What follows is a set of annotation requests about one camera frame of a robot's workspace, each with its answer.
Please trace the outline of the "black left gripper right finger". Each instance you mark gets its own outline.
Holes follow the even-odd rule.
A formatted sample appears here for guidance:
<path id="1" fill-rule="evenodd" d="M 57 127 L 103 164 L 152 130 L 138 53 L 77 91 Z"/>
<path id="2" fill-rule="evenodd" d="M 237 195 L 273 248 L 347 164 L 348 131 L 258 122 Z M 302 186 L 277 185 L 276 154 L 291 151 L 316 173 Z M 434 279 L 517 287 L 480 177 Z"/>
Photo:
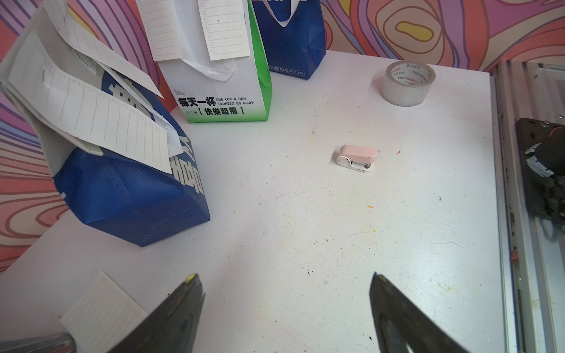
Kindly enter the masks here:
<path id="1" fill-rule="evenodd" d="M 465 352 L 392 282 L 374 273 L 369 290 L 381 352 Z"/>

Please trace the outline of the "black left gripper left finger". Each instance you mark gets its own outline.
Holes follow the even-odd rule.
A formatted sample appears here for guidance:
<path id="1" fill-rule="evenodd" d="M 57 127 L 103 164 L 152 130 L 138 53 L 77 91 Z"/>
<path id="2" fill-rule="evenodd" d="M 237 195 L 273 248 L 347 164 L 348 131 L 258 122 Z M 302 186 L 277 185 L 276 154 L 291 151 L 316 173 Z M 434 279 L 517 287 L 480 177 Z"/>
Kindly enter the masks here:
<path id="1" fill-rule="evenodd" d="M 166 297 L 112 352 L 192 352 L 205 301 L 192 274 Z"/>

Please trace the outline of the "blue white paper bag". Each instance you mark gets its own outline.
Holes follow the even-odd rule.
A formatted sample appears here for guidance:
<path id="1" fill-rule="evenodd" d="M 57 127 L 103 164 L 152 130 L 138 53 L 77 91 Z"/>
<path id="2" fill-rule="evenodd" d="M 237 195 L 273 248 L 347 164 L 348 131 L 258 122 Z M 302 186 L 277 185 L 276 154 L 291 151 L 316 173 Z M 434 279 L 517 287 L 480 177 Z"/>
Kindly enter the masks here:
<path id="1" fill-rule="evenodd" d="M 133 1 L 66 1 L 69 15 L 148 74 L 163 98 Z M 90 144 L 47 121 L 10 84 L 19 49 L 35 33 L 58 68 L 140 110 L 165 129 L 171 173 Z M 20 246 L 64 210 L 145 247 L 210 220 L 190 139 L 163 104 L 127 76 L 71 48 L 42 1 L 1 3 L 1 243 Z"/>

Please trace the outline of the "green white paper bag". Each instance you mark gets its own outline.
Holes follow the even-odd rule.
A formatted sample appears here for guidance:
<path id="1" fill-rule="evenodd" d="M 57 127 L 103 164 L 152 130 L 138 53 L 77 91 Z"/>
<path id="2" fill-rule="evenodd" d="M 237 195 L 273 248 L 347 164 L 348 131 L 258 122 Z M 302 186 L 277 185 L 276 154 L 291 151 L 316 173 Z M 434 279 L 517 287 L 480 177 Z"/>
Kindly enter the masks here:
<path id="1" fill-rule="evenodd" d="M 250 1 L 244 6 L 250 56 L 211 61 L 198 1 L 173 1 L 182 57 L 156 62 L 182 114 L 191 123 L 267 121 L 272 80 Z"/>

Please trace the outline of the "dark blue paper bag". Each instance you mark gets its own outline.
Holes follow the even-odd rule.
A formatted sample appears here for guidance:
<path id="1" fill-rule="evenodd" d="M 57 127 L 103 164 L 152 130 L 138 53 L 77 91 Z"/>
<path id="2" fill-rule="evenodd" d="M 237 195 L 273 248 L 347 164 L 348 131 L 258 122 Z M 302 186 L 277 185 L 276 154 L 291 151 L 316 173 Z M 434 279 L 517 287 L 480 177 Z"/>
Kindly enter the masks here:
<path id="1" fill-rule="evenodd" d="M 319 0 L 253 1 L 269 69 L 310 79 L 326 55 Z"/>

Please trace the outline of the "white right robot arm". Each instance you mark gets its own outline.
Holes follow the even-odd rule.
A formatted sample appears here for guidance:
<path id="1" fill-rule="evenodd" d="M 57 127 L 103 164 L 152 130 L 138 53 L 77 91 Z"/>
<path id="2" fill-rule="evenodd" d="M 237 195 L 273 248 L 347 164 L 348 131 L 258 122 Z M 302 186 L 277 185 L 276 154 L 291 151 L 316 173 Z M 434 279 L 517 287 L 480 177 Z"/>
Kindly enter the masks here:
<path id="1" fill-rule="evenodd" d="M 564 128 L 551 131 L 549 137 L 525 152 L 527 166 L 540 177 L 564 176 Z"/>

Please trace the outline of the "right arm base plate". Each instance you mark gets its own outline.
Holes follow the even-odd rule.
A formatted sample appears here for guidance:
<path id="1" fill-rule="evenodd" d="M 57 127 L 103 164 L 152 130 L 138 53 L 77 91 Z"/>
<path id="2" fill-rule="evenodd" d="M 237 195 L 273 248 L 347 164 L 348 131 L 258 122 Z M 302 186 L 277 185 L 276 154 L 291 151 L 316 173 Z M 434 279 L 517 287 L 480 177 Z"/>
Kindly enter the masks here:
<path id="1" fill-rule="evenodd" d="M 533 216 L 564 224 L 564 126 L 516 122 L 526 206 Z"/>

